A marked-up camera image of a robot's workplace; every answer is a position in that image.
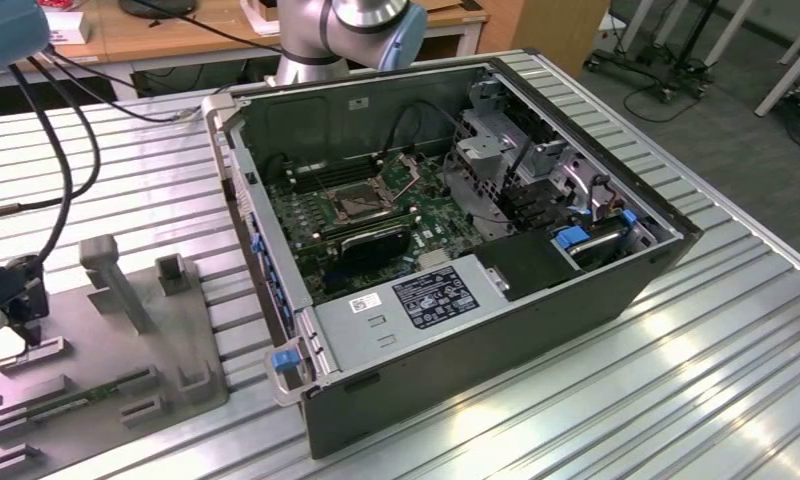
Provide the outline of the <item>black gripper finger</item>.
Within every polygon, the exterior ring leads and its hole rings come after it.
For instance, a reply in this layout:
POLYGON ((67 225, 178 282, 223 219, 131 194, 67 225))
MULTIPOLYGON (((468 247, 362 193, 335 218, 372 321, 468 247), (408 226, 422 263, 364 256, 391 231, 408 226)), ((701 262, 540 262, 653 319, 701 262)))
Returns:
POLYGON ((41 327, 37 321, 49 315, 49 303, 44 282, 33 279, 9 301, 9 327, 28 346, 41 343, 41 327))

